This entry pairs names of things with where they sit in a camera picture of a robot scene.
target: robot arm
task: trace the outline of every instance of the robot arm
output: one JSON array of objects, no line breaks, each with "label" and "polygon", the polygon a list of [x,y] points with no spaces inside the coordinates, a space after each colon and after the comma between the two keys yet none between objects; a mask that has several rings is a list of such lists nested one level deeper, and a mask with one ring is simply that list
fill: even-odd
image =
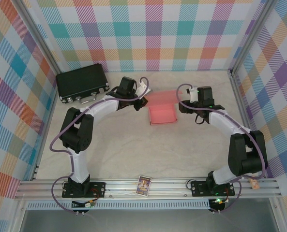
[{"label": "robot arm", "polygon": [[[135,101],[119,101],[120,99],[134,99],[146,89],[146,85],[141,82],[137,88],[135,80],[123,77],[118,87],[113,88],[100,101],[87,111],[77,122],[79,127],[71,126],[61,137],[62,144],[66,147],[73,156],[74,174],[68,179],[70,185],[76,189],[80,189],[84,196],[88,190],[90,175],[86,164],[86,149],[91,144],[93,125],[99,122],[106,115],[117,110],[123,109],[126,106],[133,105],[138,111],[147,104],[147,100],[142,97]],[[81,112],[88,107],[82,109],[70,108],[67,111],[61,131],[66,128]]]},{"label": "robot arm", "polygon": [[[187,106],[194,108],[215,109],[227,115],[226,110],[221,105],[214,105],[211,87],[190,88],[187,92],[191,95],[189,101],[182,101]],[[230,137],[227,165],[219,170],[210,172],[207,178],[207,184],[211,193],[216,192],[220,185],[229,183],[237,177],[257,173],[262,170],[261,160],[255,146],[249,137],[241,130],[243,128],[254,138],[264,157],[265,167],[267,168],[267,154],[264,141],[264,135],[260,131],[252,131],[240,125],[237,121],[229,120],[224,115],[207,110],[192,110],[179,103],[179,110],[185,114],[196,113],[197,118],[203,118],[199,124],[207,122],[218,128],[225,136]]]}]

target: plaid wall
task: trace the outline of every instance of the plaid wall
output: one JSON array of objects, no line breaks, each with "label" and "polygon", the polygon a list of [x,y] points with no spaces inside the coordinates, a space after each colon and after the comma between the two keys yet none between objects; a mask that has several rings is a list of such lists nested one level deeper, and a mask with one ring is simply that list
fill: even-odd
[{"label": "plaid wall", "polygon": [[227,69],[259,1],[24,2],[63,71],[93,63],[106,71],[157,71]]},{"label": "plaid wall", "polygon": [[249,37],[249,34],[251,33],[251,31],[252,31],[252,29],[253,29],[253,27],[255,25],[255,22],[257,21],[261,11],[263,10],[263,8],[265,6],[266,1],[267,0],[261,0],[260,1],[260,4],[258,5],[255,14],[252,17],[252,20],[251,20],[247,30],[245,31],[245,33],[244,33],[244,35],[243,35],[243,37],[242,37],[242,39],[241,39],[241,41],[239,43],[239,46],[238,46],[238,49],[236,50],[234,58],[232,59],[230,65],[229,65],[229,69],[233,68],[233,66],[234,66],[234,64],[235,64],[235,62],[236,62],[236,60],[237,60],[242,48],[244,47],[244,45],[245,45],[245,43],[246,43],[246,41],[247,41],[247,39]]},{"label": "plaid wall", "polygon": [[0,231],[38,152],[55,75],[10,0],[0,0]]},{"label": "plaid wall", "polygon": [[279,0],[237,74],[252,128],[265,134],[271,175],[287,207],[287,0]]}]

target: black box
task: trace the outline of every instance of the black box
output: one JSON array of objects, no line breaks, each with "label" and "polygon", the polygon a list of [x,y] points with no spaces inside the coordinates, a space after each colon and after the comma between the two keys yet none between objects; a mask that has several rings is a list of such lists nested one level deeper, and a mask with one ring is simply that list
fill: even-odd
[{"label": "black box", "polygon": [[101,64],[64,72],[56,76],[57,89],[63,103],[81,100],[110,89]]}]

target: trading card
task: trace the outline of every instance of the trading card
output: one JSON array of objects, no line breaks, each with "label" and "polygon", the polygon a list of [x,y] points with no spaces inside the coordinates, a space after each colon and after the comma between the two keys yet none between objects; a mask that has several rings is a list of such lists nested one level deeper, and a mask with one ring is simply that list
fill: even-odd
[{"label": "trading card", "polygon": [[136,194],[147,197],[149,195],[151,178],[139,176]]}]

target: ventilated metal panel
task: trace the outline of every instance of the ventilated metal panel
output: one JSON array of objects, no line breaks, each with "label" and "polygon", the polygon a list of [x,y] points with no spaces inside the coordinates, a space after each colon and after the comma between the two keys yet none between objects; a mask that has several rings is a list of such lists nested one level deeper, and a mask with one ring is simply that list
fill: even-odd
[{"label": "ventilated metal panel", "polygon": [[[61,203],[71,208],[71,201]],[[209,209],[209,200],[98,200],[96,205],[89,209]],[[30,201],[28,210],[61,209],[54,201]]]}]

